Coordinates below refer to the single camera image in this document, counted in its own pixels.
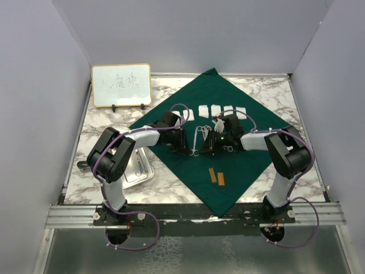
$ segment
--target marble surface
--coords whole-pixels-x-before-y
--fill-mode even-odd
[[[111,126],[117,130],[127,129],[129,125],[193,79],[194,77],[164,76],[152,78],[152,104],[145,110],[136,107],[118,108],[113,113],[109,108],[95,108],[91,95],[64,203],[99,204],[102,202],[99,182],[92,176],[91,172],[80,172],[76,163],[86,159],[106,127]],[[301,135],[304,136],[302,123],[287,78],[228,77],[227,79],[283,120],[298,128]],[[155,175],[148,182],[124,190],[129,203],[201,203],[201,200],[158,157],[149,149],[147,149],[147,153],[155,170]],[[271,164],[237,202],[261,202],[269,192],[274,177],[275,169]],[[315,168],[300,178],[292,193],[292,198],[296,196],[302,196],[316,202],[325,200]]]

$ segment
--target white wall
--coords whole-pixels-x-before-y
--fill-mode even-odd
[[[294,72],[332,0],[54,0],[93,65]]]
[[[293,89],[365,271],[364,14],[363,0],[334,1],[293,74]]]
[[[0,3],[0,273],[33,271],[90,66],[48,0]]]

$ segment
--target brown rectangular strip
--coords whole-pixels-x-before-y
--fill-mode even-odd
[[[218,185],[224,186],[224,176],[222,172],[218,172]]]
[[[213,167],[211,167],[209,169],[209,173],[210,173],[210,178],[212,180],[212,183],[216,183],[217,182],[217,178],[216,178],[216,174],[214,173]]]

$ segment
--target green cloth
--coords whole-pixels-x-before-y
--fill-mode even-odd
[[[184,125],[190,149],[193,147],[196,126],[210,125],[214,128],[211,117],[209,119],[198,115],[199,105],[245,107],[246,112],[256,121],[259,130],[283,128],[288,124],[256,102],[242,90],[231,84],[218,74],[215,68],[199,75],[181,90],[161,102],[149,113],[145,114],[131,128],[139,128],[147,123],[159,120],[165,110],[169,110],[176,103],[187,105],[194,112],[194,121]],[[249,119],[241,120],[245,132],[253,127]],[[198,133],[196,149],[204,140]],[[214,155],[201,154],[198,157],[173,154],[166,146],[150,147],[153,153],[195,193],[216,215],[223,215],[249,186],[263,173],[271,163],[267,151],[245,151],[240,153],[217,152]],[[213,167],[216,173],[223,172],[225,186],[212,183],[208,169]]]

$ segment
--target purple cable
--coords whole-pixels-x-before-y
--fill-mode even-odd
[[[131,211],[131,212],[119,212],[117,210],[115,210],[110,202],[108,201],[107,199],[107,196],[106,196],[106,193],[105,193],[105,189],[104,189],[104,183],[103,183],[103,179],[98,177],[98,175],[96,174],[96,170],[98,169],[98,166],[100,164],[100,161],[102,160],[102,158],[105,156],[105,154],[107,153],[107,151],[120,139],[122,138],[123,136],[125,135],[128,135],[128,134],[132,134],[132,133],[136,133],[136,132],[140,132],[140,131],[149,131],[149,130],[172,130],[174,128],[178,128],[178,127],[181,127],[183,124],[185,124],[188,120],[189,120],[189,116],[190,116],[190,113],[189,113],[189,108],[184,105],[184,104],[181,104],[181,103],[178,103],[178,104],[174,104],[171,108],[170,108],[170,111],[172,111],[175,107],[177,106],[182,106],[184,107],[187,111],[188,111],[188,116],[187,118],[181,123],[181,124],[178,124],[176,126],[173,126],[173,127],[143,127],[143,128],[136,128],[135,130],[131,130],[130,132],[123,132],[121,133],[120,135],[118,135],[105,149],[104,151],[102,152],[102,154],[100,154],[98,160],[96,161],[95,165],[94,165],[94,168],[92,170],[92,174],[94,175],[94,177],[100,182],[100,184],[102,185],[101,186],[101,190],[102,190],[102,195],[103,195],[103,199],[105,200],[107,206],[109,207],[109,209],[114,212],[115,214],[118,214],[118,215],[131,215],[131,214],[138,214],[138,213],[143,213],[143,214],[146,214],[146,215],[149,215],[151,216],[156,224],[157,224],[157,234],[156,234],[156,237],[154,238],[154,240],[144,246],[144,247],[122,247],[122,246],[119,246],[119,245],[114,245],[114,244],[111,244],[111,243],[108,243],[109,245],[113,246],[114,248],[118,248],[118,249],[124,249],[124,250],[130,250],[130,251],[138,251],[138,250],[144,250],[144,249],[147,249],[151,246],[153,246],[154,244],[157,243],[157,241],[159,240],[159,236],[160,236],[160,224],[159,224],[159,220],[155,217],[154,214],[150,213],[150,212],[146,212],[146,211]]]
[[[297,141],[301,142],[305,148],[308,150],[309,154],[310,154],[310,159],[311,159],[311,162],[309,164],[309,166],[306,168],[306,170],[304,170],[301,174],[299,174],[297,177],[295,177],[294,181],[293,181],[293,184],[291,185],[291,188],[288,192],[288,197],[291,195],[295,185],[297,184],[297,181],[299,180],[300,177],[302,177],[304,174],[306,174],[308,171],[311,170],[311,168],[313,167],[314,165],[314,161],[315,161],[315,155],[314,155],[314,152],[313,150],[310,148],[310,146],[300,137],[292,134],[292,133],[289,133],[287,131],[284,131],[284,130],[261,130],[261,131],[257,131],[256,128],[257,128],[257,125],[256,125],[256,122],[252,119],[251,116],[249,116],[248,114],[244,113],[243,111],[240,111],[240,110],[225,110],[225,111],[222,111],[220,113],[220,115],[222,115],[223,113],[227,112],[227,111],[235,111],[235,112],[239,112],[239,113],[242,113],[244,114],[247,118],[249,118],[251,120],[251,122],[254,124],[254,127],[250,130],[251,133],[270,133],[270,132],[280,132],[280,133],[283,133],[287,136],[290,136],[294,139],[296,139]],[[309,205],[313,208],[314,210],[314,213],[315,213],[315,217],[317,219],[317,227],[316,227],[316,230],[315,230],[315,233],[313,234],[312,238],[309,239],[307,242],[303,243],[303,244],[298,244],[298,245],[287,245],[287,244],[280,244],[280,243],[275,243],[273,241],[270,241],[268,238],[265,237],[264,234],[261,234],[268,243],[270,244],[274,244],[274,245],[277,245],[278,247],[285,247],[285,248],[299,248],[299,247],[304,247],[310,243],[312,243],[315,238],[318,236],[318,232],[319,232],[319,216],[318,216],[318,213],[317,213],[317,210],[315,209],[314,205],[308,201],[306,198],[303,198],[303,197],[296,197],[294,198],[293,200],[291,200],[291,202],[294,202],[298,199],[302,199],[304,201],[306,201],[307,203],[309,203]]]

